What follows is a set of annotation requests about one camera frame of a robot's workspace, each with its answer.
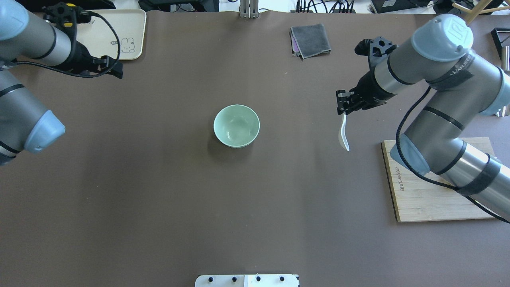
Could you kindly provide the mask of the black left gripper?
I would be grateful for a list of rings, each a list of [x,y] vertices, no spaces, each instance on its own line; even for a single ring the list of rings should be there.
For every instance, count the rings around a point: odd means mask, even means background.
[[[111,75],[118,79],[123,78],[123,64],[119,59],[104,55],[98,60],[97,57],[91,56],[82,43],[76,41],[74,44],[70,60],[71,73],[89,76],[93,72],[97,73],[97,76]]]

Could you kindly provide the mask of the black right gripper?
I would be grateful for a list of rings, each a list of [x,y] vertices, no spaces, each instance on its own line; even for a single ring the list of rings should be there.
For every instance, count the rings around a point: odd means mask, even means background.
[[[337,90],[337,114],[346,116],[354,111],[368,110],[386,104],[395,95],[385,91],[376,81],[375,73],[368,71],[350,91]]]

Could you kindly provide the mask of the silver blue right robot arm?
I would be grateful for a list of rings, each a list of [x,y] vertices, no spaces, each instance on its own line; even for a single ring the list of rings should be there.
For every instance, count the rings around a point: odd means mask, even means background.
[[[509,222],[509,168],[460,138],[477,115],[491,116],[509,104],[509,76],[473,49],[472,29],[458,16],[440,14],[402,45],[365,39],[355,53],[369,71],[356,87],[336,92],[337,113],[348,114],[386,102],[422,80],[428,88],[404,115],[392,158],[417,177],[465,197],[490,216]]]

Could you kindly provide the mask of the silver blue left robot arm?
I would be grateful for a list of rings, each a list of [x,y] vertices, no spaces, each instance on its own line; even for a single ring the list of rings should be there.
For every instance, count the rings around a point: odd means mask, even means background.
[[[37,154],[66,131],[64,124],[15,74],[23,66],[38,67],[66,76],[92,79],[123,77],[120,47],[115,56],[91,55],[78,40],[78,25],[102,20],[120,42],[108,20],[95,11],[66,2],[43,8],[43,16],[20,2],[1,2],[0,158],[12,162],[21,152]]]

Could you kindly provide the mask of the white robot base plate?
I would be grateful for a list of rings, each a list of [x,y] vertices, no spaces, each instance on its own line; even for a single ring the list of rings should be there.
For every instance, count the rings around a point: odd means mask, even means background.
[[[295,274],[217,274],[200,275],[195,287],[300,287]]]

